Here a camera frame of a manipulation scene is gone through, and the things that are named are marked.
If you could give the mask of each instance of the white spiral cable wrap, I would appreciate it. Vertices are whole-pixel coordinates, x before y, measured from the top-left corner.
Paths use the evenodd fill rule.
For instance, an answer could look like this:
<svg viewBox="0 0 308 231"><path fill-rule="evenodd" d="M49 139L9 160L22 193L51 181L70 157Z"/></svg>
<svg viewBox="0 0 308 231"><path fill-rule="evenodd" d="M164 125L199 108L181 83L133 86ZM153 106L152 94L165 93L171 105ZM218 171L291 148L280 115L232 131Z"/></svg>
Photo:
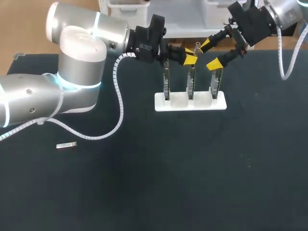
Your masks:
<svg viewBox="0 0 308 231"><path fill-rule="evenodd" d="M102 140L102 139L105 139L111 135L113 135L118 129L119 127L121 126L122 122L123 122L123 117L124 117L124 106L123 106L123 101L122 101L122 96L121 96L121 92L120 92L120 89L119 89L119 86L118 86L118 83L117 83L117 69L118 69L118 65L119 63L121 62L121 60L123 60L124 58L127 58L127 57L131 57L131 58L136 58L136 55L134 53L124 53L122 55L120 55L120 57L118 57L118 59L116 60L115 62L115 65L114 65L114 68L113 68L113 81L114 81L114 86L115 86L115 90L116 90L116 94L118 96L118 99L119 99L119 105L120 105L120 118L119 118L119 121L117 123L117 125L115 126L115 128L113 130L111 130L110 132L108 132L107 134L105 135L102 135L102 136L97 136L97 137L92 137L92 136L86 136L86 135L83 135L75 130L73 130L72 128L70 128L68 125L60 122L59 120L57 119L54 119L54 118L50 118L48 119L47 121L48 122L52 122L52 123L55 123L61 127L63 127L64 129L66 129L67 131L71 132L72 134L80 137L80 138L83 138L85 140L91 140L91 141L97 141L97 140ZM42 121L45 121L47 118L38 118L38 119L34 119L34 120L30 120L16 128L14 128L13 130L3 134L0 136L0 141L20 132L21 130L33 125L33 124L36 124L36 123L41 123Z"/></svg>
<svg viewBox="0 0 308 231"><path fill-rule="evenodd" d="M292 71L293 71L293 68L294 68L294 65L295 65L295 62L296 62L296 58L297 58L297 55L298 55L298 52L300 50L300 47L306 37L308 33L308 25L306 26L306 28L304 29L304 31L302 32L301 36L299 37L298 39L298 42L295 46L295 49L294 49L294 53L293 53L293 56L292 56L292 59L291 59L291 63L290 63L290 66L289 66L289 69L287 71L286 74L284 74L284 70L283 70L283 60L282 60L282 34L281 34L281 30L279 27L277 27L277 34L278 34L278 57L279 57L279 70L280 70L280 75L281 75L281 78L283 80L287 80L288 77L291 75Z"/></svg>

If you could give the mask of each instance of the dark mat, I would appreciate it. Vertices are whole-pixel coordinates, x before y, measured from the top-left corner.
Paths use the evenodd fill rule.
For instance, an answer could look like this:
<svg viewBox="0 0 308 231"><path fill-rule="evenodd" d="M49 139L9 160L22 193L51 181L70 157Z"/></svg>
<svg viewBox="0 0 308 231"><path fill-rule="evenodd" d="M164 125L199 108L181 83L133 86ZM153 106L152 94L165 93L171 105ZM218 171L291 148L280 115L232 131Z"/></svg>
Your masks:
<svg viewBox="0 0 308 231"><path fill-rule="evenodd" d="M205 64L218 55L199 61L197 90L208 89ZM46 123L0 142L0 230L308 230L307 57L301 51L282 81L276 51L250 52L225 69L226 111L178 113L154 110L158 64L124 60L124 123L112 137L84 141ZM9 73L55 73L57 59L19 57ZM87 135L110 131L119 117L113 62L94 110L56 118ZM186 77L171 64L173 91ZM55 149L71 141L76 149Z"/></svg>

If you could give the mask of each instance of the white stand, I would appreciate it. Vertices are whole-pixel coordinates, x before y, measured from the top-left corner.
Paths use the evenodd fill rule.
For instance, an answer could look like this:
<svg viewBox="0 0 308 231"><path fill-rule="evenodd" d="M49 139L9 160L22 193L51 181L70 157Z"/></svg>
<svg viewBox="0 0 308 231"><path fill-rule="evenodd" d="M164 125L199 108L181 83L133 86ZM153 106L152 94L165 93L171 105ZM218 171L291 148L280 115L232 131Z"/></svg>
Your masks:
<svg viewBox="0 0 308 231"><path fill-rule="evenodd" d="M195 91L194 100L188 99L187 92L171 92L170 101L165 100L164 93L155 94L155 110L157 112L171 111L209 111L226 110L227 103L222 91L216 100L212 99L211 91Z"/></svg>

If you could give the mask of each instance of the white container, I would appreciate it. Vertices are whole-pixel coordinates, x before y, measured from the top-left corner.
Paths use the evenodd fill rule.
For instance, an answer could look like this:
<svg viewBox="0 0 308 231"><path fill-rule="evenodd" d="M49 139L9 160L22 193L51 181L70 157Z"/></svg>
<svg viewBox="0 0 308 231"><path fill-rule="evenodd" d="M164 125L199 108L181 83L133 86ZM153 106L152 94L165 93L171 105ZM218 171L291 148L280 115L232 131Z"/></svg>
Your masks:
<svg viewBox="0 0 308 231"><path fill-rule="evenodd" d="M222 28L222 25L229 24L231 14L228 7L236 0L202 0L203 22L208 29ZM238 0L243 5L247 0Z"/></svg>
<svg viewBox="0 0 308 231"><path fill-rule="evenodd" d="M111 3L109 6L111 9L115 9L112 4L112 0L99 0L101 5L101 12L104 14L107 10L107 3ZM118 8L132 7L129 2L142 0L116 0L122 2L118 4ZM259 2L262 0L255 0L256 6L259 6ZM219 3L225 4L225 7L219 6ZM227 6L234 3L235 0L225 1L211 1L208 5L206 0L150 0L149 5L143 5L145 8L141 8L140 3L137 4L135 14L125 14L122 12L112 12L112 16L118 15L119 18L127 20L132 29L136 25L148 27L153 14L157 14L165 17L167 34L165 38L205 38L210 35L218 33L224 28L224 23L228 23L229 17L231 17ZM141 17L138 18L137 12L141 13Z"/></svg>
<svg viewBox="0 0 308 231"><path fill-rule="evenodd" d="M150 1L105 0L105 2L111 10L110 16L128 21L131 29L136 29L136 26L148 26L147 18Z"/></svg>

